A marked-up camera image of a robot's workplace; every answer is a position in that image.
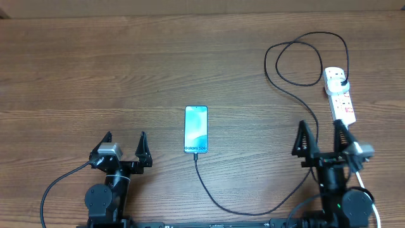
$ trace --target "plug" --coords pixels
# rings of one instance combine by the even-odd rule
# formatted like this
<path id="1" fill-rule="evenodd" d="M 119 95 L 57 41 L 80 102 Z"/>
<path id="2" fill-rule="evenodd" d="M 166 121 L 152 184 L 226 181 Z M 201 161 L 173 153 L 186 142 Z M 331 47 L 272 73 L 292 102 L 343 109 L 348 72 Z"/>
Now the plug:
<path id="1" fill-rule="evenodd" d="M 346 76 L 343 69 L 339 67 L 328 67 L 323 71 L 323 80 L 325 81 L 325 90 L 329 96 L 338 95 L 343 92 L 349 92 L 350 83 L 342 85 Z"/>

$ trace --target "wall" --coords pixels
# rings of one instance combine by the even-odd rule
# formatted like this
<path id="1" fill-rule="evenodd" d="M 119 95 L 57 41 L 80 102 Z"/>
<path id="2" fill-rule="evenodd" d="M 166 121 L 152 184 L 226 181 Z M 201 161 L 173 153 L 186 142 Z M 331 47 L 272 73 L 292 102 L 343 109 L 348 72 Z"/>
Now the wall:
<path id="1" fill-rule="evenodd" d="M 0 11 L 10 18 L 58 18 L 400 10 L 404 5 L 404 0 L 0 0 Z"/>

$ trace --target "white power strip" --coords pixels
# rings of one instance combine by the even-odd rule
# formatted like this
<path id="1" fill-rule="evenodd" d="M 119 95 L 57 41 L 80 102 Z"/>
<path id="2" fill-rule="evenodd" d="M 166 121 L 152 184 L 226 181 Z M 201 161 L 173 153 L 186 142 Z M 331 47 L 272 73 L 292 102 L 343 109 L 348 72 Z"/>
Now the white power strip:
<path id="1" fill-rule="evenodd" d="M 353 104 L 348 91 L 349 87 L 347 85 L 349 85 L 349 83 L 345 86 L 341 86 L 340 81 L 342 78 L 345 78 L 344 71 L 337 67 L 328 67 L 323 72 L 325 90 L 328 94 L 333 120 L 341 119 L 345 125 L 350 125 L 356 121 L 356 116 L 354 115 Z M 330 92 L 331 82 L 336 81 L 339 81 L 339 84 L 334 85 L 333 91 L 340 92 Z"/>

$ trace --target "wooden surface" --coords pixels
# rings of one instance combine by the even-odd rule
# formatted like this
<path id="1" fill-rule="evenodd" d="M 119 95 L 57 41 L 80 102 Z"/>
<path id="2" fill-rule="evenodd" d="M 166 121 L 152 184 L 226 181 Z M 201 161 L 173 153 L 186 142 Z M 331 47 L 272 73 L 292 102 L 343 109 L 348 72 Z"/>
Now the wooden surface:
<path id="1" fill-rule="evenodd" d="M 0 0 L 10 18 L 400 10 L 404 0 Z"/>
<path id="2" fill-rule="evenodd" d="M 405 223 L 405 14 L 274 13 L 0 20 L 0 227 L 40 227 L 39 204 L 55 178 L 83 164 L 110 130 L 126 159 L 142 130 L 153 168 L 132 177 L 127 213 L 136 221 L 212 222 L 286 217 L 318 192 L 312 179 L 271 215 L 221 211 L 183 153 L 184 107 L 209 108 L 209 153 L 199 157 L 208 189 L 223 206 L 263 212 L 276 206 L 307 172 L 290 155 L 298 122 L 311 115 L 272 87 L 263 73 L 266 49 L 305 32 L 340 34 L 349 46 L 352 133 L 376 156 L 362 172 L 385 227 Z M 324 66 L 345 68 L 337 38 L 303 39 Z M 333 126 L 323 84 L 296 87 L 270 76 L 312 107 L 319 146 L 331 151 Z M 319 74 L 315 52 L 292 46 L 280 71 L 296 82 Z M 86 168 L 55 185 L 45 204 L 48 227 L 87 220 L 84 194 L 104 174 Z"/>

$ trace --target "smartphone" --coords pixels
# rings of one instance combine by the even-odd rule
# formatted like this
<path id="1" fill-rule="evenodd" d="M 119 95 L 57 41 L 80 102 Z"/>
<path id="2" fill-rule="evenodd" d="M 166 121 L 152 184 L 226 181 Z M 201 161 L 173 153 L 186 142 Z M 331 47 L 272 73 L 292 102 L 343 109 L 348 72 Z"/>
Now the smartphone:
<path id="1" fill-rule="evenodd" d="M 208 152 L 208 107 L 187 106 L 184 118 L 184 152 Z"/>

